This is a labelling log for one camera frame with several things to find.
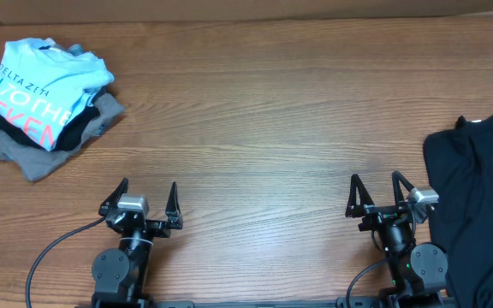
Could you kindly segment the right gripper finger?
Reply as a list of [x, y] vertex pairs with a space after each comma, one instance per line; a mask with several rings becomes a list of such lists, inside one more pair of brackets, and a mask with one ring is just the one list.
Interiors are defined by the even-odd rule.
[[362, 217], [369, 215], [375, 208], [370, 194], [357, 174], [351, 176], [350, 190], [345, 210], [346, 217]]
[[409, 193], [414, 189], [414, 185], [408, 181], [400, 171], [394, 171], [391, 178], [393, 183], [395, 205], [399, 206], [404, 200], [404, 195], [401, 188], [404, 187]]

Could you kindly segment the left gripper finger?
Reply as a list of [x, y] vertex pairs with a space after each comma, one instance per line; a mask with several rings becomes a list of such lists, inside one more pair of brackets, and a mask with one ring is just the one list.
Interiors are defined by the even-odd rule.
[[98, 214], [100, 216], [107, 216], [112, 209], [116, 208], [121, 196], [128, 192], [128, 187], [128, 178], [124, 178], [117, 188], [102, 202]]
[[168, 202], [165, 208], [167, 222], [171, 229], [182, 229], [183, 218], [178, 202], [177, 183], [174, 181], [170, 188]]

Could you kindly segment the black t-shirt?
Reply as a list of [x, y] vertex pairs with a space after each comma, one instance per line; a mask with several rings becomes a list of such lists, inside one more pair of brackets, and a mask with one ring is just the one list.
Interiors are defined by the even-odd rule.
[[493, 115], [460, 117], [423, 144], [439, 196], [431, 239], [448, 254], [447, 288], [459, 307], [493, 307]]

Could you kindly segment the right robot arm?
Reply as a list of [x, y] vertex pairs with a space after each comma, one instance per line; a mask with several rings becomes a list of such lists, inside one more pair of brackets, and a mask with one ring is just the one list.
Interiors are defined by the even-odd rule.
[[391, 175], [394, 203], [377, 206], [359, 175], [350, 178], [345, 216], [359, 218], [359, 231], [371, 234], [372, 244], [383, 254], [361, 270], [347, 287], [344, 304], [355, 307], [355, 284], [367, 273], [386, 265], [393, 286], [369, 298], [373, 307], [444, 307], [441, 291], [446, 288], [447, 253], [438, 245], [416, 241], [417, 226], [424, 223], [439, 202], [431, 187], [416, 187], [395, 171]]

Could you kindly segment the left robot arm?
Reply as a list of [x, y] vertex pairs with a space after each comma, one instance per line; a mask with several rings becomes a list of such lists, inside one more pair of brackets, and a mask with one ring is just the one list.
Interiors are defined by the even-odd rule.
[[92, 264], [95, 290], [92, 307], [154, 307], [144, 292], [146, 273], [156, 238], [169, 238], [183, 228], [177, 184], [173, 183], [165, 208], [167, 219], [147, 217], [149, 204], [142, 194], [128, 192], [125, 178], [100, 205], [98, 214], [107, 227], [120, 235], [119, 246], [100, 252]]

